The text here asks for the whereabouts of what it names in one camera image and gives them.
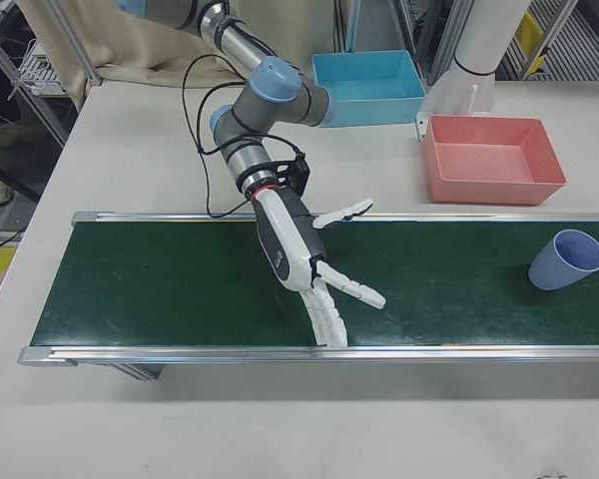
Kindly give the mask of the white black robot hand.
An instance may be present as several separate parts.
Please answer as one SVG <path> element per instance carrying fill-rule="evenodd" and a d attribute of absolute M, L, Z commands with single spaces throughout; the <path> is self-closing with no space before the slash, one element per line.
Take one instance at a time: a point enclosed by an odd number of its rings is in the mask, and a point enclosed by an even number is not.
<path fill-rule="evenodd" d="M 295 191 L 262 187 L 251 197 L 260 244 L 280 283 L 300 294 L 313 329 L 315 342 L 332 348 L 347 346 L 344 322 L 328 286 L 377 309 L 385 298 L 373 288 L 336 271 L 326 262 L 326 251 L 317 232 L 348 221 L 372 207 L 365 199 L 348 208 L 313 216 Z"/>

